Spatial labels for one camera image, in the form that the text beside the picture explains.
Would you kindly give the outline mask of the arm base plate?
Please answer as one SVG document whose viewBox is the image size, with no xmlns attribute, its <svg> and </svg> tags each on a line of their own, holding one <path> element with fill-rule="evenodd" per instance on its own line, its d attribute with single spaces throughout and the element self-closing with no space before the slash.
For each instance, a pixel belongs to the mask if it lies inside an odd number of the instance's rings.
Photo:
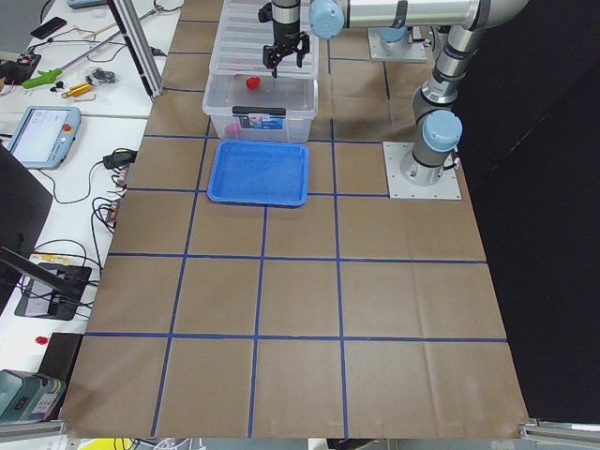
<svg viewBox="0 0 600 450">
<path fill-rule="evenodd" d="M 378 35 L 379 28 L 367 30 L 369 56 L 372 61 L 401 62 L 412 64 L 425 64 L 428 60 L 425 50 L 426 39 L 420 44 L 401 46 L 395 48 L 384 48 Z"/>
<path fill-rule="evenodd" d="M 457 168 L 451 156 L 442 166 L 429 168 L 413 158 L 412 142 L 383 142 L 382 149 L 392 200 L 461 200 Z"/>
</svg>

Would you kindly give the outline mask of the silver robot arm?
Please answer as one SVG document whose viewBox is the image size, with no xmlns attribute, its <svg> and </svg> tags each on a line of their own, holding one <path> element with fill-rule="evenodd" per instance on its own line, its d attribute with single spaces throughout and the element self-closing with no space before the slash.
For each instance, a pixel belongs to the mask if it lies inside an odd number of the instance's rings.
<svg viewBox="0 0 600 450">
<path fill-rule="evenodd" d="M 418 134 L 399 164 L 407 181 L 429 187 L 447 171 L 444 162 L 460 140 L 462 124 L 450 109 L 481 37 L 515 18 L 525 6 L 523 1 L 312 1 L 308 22 L 311 34 L 323 39 L 344 28 L 448 27 L 444 39 L 435 44 L 440 52 L 431 77 L 413 96 Z"/>
<path fill-rule="evenodd" d="M 384 48 L 411 46 L 424 41 L 418 28 L 413 27 L 380 27 L 378 29 L 380 42 Z"/>
</svg>

